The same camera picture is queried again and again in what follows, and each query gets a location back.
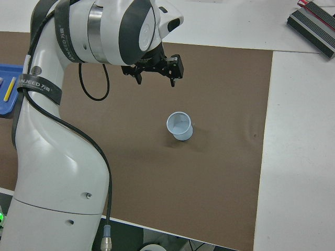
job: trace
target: white cup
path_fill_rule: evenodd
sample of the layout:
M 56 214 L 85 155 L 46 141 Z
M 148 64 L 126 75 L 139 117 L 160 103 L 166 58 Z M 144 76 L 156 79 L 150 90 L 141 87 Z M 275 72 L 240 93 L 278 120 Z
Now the white cup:
M 182 111 L 171 114 L 166 121 L 166 127 L 180 141 L 188 140 L 193 134 L 191 119 Z

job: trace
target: black cable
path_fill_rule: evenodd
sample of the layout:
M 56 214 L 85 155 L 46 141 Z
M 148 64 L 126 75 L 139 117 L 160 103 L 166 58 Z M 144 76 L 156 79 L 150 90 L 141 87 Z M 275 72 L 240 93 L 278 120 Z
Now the black cable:
M 80 0 L 70 0 L 70 5 L 73 5 L 77 2 L 79 2 Z M 50 21 L 50 19 L 54 17 L 54 10 L 48 14 L 45 19 L 43 20 L 43 22 L 40 24 L 40 26 L 38 27 L 38 30 L 36 31 L 33 39 L 31 40 L 30 43 L 30 47 L 29 47 L 29 51 L 28 51 L 28 55 L 31 56 L 31 59 L 34 57 L 34 53 L 38 44 L 38 41 L 40 39 L 40 36 L 43 32 L 43 29 L 45 27 L 45 25 Z M 30 68 L 31 68 L 31 60 L 29 61 L 28 64 L 28 71 L 27 73 L 30 72 Z M 87 134 L 85 134 L 84 132 L 82 132 L 80 129 L 74 127 L 73 125 L 65 122 L 64 120 L 48 113 L 47 111 L 45 111 L 43 108 L 41 108 L 38 104 L 36 104 L 31 97 L 28 94 L 28 91 L 26 89 L 23 89 L 23 93 L 24 96 L 26 97 L 26 99 L 28 100 L 28 102 L 36 109 L 38 110 L 40 113 L 42 113 L 43 115 L 45 115 L 46 117 L 54 120 L 55 122 L 58 122 L 59 124 L 62 124 L 66 127 L 68 127 L 69 129 L 71 129 L 72 131 L 78 133 L 80 136 L 82 136 L 83 138 L 85 138 L 87 141 L 90 142 L 90 144 L 92 144 L 93 147 L 95 147 L 97 149 L 97 151 L 99 152 L 99 154 L 102 156 L 102 158 L 104 159 L 107 168 L 108 168 L 108 172 L 109 172 L 109 186 L 108 186 L 108 200 L 107 200 L 107 213 L 106 213 L 106 225 L 110 225 L 110 215 L 111 215 L 111 202 L 112 202 L 112 179 L 111 179 L 111 170 L 110 170 L 110 166 L 108 163 L 108 160 L 106 158 L 106 155 L 104 154 L 104 152 L 102 151 L 102 149 L 98 146 L 97 143 L 95 143 L 95 141 L 89 137 Z
M 90 99 L 92 99 L 94 101 L 103 101 L 104 99 L 107 98 L 107 96 L 109 94 L 110 82 L 109 82 L 109 76 L 108 76 L 108 72 L 107 72 L 107 68 L 106 68 L 105 64 L 103 64 L 103 68 L 104 68 L 105 75 L 106 75 L 106 80 L 107 80 L 106 94 L 102 98 L 95 98 L 95 97 L 91 96 L 88 93 L 88 91 L 86 90 L 84 82 L 83 82 L 83 76 L 82 76 L 82 63 L 78 64 L 78 75 L 79 75 L 80 85 L 82 86 L 82 89 L 83 89 L 84 93 L 87 95 L 87 97 L 89 97 Z
M 191 251 L 198 251 L 199 248 L 201 248 L 202 246 L 205 245 L 205 243 L 202 243 L 200 246 L 198 246 L 195 250 L 193 250 L 193 247 L 192 247 L 192 244 L 191 244 L 191 240 L 188 239 L 188 243 L 189 243 L 189 246 L 191 247 Z

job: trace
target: brown mat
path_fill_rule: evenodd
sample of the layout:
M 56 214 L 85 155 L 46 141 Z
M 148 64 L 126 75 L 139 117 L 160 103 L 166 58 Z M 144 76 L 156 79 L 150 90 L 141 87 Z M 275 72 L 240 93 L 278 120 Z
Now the brown mat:
M 28 34 L 0 32 L 0 62 L 22 64 Z M 213 244 L 252 250 L 272 51 L 165 44 L 180 54 L 184 79 L 143 74 L 138 86 L 109 66 L 104 102 L 82 92 L 77 66 L 63 85 L 61 115 L 92 136 L 113 168 L 113 217 Z M 93 96 L 103 96 L 102 67 L 83 67 Z M 187 112 L 194 135 L 179 142 L 165 123 Z M 0 186 L 14 189 L 11 121 L 0 120 Z

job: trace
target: yellow marker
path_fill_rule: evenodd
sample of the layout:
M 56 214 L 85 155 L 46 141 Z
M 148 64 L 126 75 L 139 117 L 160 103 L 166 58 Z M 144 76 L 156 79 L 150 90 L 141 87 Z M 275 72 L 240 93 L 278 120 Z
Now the yellow marker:
M 4 102 L 7 102 L 7 101 L 8 101 L 9 96 L 10 96 L 10 94 L 12 93 L 12 90 L 13 90 L 13 87 L 14 87 L 14 84 L 15 84 L 15 81 L 16 81 L 16 77 L 13 77 L 11 83 L 9 84 L 8 90 L 7 90 L 7 92 L 6 92 L 6 95 L 5 95 L 5 97 L 4 97 Z

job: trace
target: blue tray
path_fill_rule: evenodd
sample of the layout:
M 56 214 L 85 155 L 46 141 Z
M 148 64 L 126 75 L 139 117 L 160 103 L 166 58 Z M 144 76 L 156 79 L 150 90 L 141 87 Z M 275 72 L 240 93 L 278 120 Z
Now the blue tray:
M 21 65 L 0 64 L 0 77 L 4 79 L 2 85 L 0 85 L 0 118 L 9 117 L 10 113 L 14 108 L 18 96 L 16 90 L 18 77 L 22 74 L 22 71 L 23 66 Z M 16 77 L 15 85 L 8 101 L 5 102 L 4 97 L 13 77 Z

